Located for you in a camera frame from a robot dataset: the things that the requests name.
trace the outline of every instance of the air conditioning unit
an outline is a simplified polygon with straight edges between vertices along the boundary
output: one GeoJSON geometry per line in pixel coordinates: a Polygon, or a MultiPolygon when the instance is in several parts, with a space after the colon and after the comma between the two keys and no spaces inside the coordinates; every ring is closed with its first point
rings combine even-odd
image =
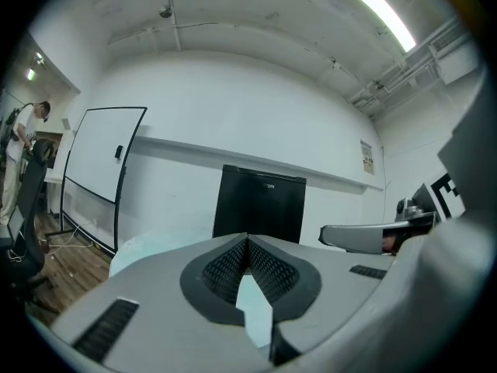
{"type": "Polygon", "coordinates": [[[435,60],[439,77],[445,84],[474,71],[480,64],[476,44],[461,24],[437,37],[428,47],[435,60]]]}

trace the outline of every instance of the whiteboard frame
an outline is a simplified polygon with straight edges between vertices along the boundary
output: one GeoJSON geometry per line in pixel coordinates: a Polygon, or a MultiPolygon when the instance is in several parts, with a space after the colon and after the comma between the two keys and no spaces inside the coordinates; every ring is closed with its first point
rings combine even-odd
{"type": "Polygon", "coordinates": [[[104,253],[109,254],[111,256],[116,254],[117,249],[118,249],[119,206],[120,206],[120,199],[121,199],[121,190],[123,189],[124,176],[126,175],[126,160],[127,160],[128,153],[130,152],[131,145],[133,144],[134,136],[136,135],[138,128],[140,127],[141,120],[143,119],[143,116],[147,113],[147,109],[148,108],[145,106],[113,106],[113,107],[107,107],[107,108],[94,108],[94,109],[86,110],[85,115],[83,116],[82,120],[79,122],[78,130],[76,131],[75,137],[72,140],[71,150],[69,150],[68,158],[65,161],[64,175],[62,176],[62,186],[61,186],[61,208],[59,210],[60,211],[59,227],[61,229],[61,232],[66,232],[64,230],[64,219],[67,219],[68,222],[71,224],[71,226],[77,228],[78,232],[80,232],[87,240],[89,240],[90,242],[93,242],[94,244],[96,244],[96,246],[98,246],[98,248],[100,250],[102,250],[104,253]],[[109,110],[109,109],[139,109],[139,110],[143,110],[143,112],[140,116],[140,119],[138,120],[137,125],[134,128],[133,134],[131,135],[130,143],[129,143],[128,148],[126,150],[126,153],[123,157],[123,164],[121,165],[119,180],[117,182],[117,187],[116,187],[116,199],[115,200],[109,200],[106,197],[98,195],[97,193],[92,192],[91,190],[76,183],[75,181],[71,180],[69,177],[66,176],[66,171],[68,169],[69,159],[71,158],[72,146],[75,143],[76,137],[78,137],[79,128],[81,127],[81,124],[82,124],[83,120],[85,119],[86,114],[88,113],[88,111],[109,110]],[[96,197],[98,197],[102,200],[105,200],[106,202],[114,205],[114,247],[113,248],[109,247],[107,244],[105,244],[104,242],[97,239],[91,233],[87,232],[86,230],[84,230],[83,228],[78,226],[78,223],[75,220],[73,220],[69,216],[68,213],[66,213],[64,211],[64,188],[65,188],[65,180],[66,179],[71,181],[77,187],[84,189],[86,192],[90,192],[91,194],[95,195],[96,197]]]}

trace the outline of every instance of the black chair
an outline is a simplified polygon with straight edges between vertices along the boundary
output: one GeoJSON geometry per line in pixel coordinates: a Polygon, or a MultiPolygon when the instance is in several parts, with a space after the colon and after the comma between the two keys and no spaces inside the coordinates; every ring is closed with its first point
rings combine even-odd
{"type": "Polygon", "coordinates": [[[43,303],[33,293],[34,289],[43,283],[51,287],[48,278],[38,277],[31,280],[42,270],[45,263],[45,254],[36,237],[34,220],[38,195],[47,173],[47,160],[53,154],[52,144],[52,141],[40,140],[33,147],[33,156],[26,167],[17,197],[17,207],[24,217],[23,226],[15,245],[4,247],[0,253],[5,276],[9,279],[10,287],[18,300],[22,303],[32,302],[42,309],[58,313],[58,310],[43,303]]]}

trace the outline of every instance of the wooden floor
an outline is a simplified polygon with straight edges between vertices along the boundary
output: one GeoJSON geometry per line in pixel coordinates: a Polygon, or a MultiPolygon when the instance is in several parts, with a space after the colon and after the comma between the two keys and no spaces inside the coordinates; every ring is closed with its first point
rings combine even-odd
{"type": "MultiPolygon", "coordinates": [[[[40,213],[35,220],[38,239],[44,239],[44,233],[58,231],[58,223],[48,214],[40,213]]],[[[71,233],[50,238],[50,244],[64,245],[71,233]]],[[[80,235],[76,235],[68,246],[88,246],[80,235]]],[[[81,296],[105,281],[109,275],[110,257],[98,251],[95,247],[50,247],[45,256],[45,266],[40,274],[49,277],[53,288],[42,284],[36,290],[40,300],[59,311],[64,311],[81,296]]],[[[46,325],[50,325],[55,314],[46,312],[35,305],[27,305],[26,311],[46,325]]]]}

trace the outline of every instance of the person's arm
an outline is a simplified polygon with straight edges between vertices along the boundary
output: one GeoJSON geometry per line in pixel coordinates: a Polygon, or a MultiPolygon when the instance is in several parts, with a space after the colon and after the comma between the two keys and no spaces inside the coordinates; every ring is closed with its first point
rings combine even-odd
{"type": "Polygon", "coordinates": [[[24,124],[19,123],[19,125],[17,126],[17,134],[19,135],[19,138],[23,140],[24,146],[26,146],[28,150],[31,150],[33,146],[31,145],[31,142],[26,135],[26,128],[24,127],[24,124]]]}

